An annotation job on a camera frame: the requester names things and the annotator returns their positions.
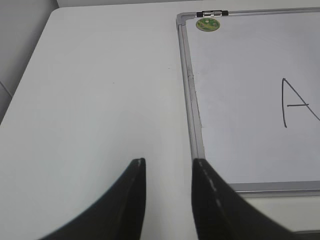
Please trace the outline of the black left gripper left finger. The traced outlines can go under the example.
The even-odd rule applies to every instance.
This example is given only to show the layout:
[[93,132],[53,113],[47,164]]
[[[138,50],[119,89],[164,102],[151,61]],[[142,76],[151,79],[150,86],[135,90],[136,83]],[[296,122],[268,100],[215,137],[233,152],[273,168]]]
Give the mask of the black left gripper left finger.
[[134,159],[88,209],[46,240],[138,240],[146,209],[146,160]]

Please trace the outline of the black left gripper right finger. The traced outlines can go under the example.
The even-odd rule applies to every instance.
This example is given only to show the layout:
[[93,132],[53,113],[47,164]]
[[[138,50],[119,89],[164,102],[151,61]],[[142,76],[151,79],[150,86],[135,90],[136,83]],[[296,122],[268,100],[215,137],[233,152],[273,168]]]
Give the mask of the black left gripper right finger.
[[192,161],[191,205],[200,240],[318,240],[318,230],[293,232],[237,194],[206,159]]

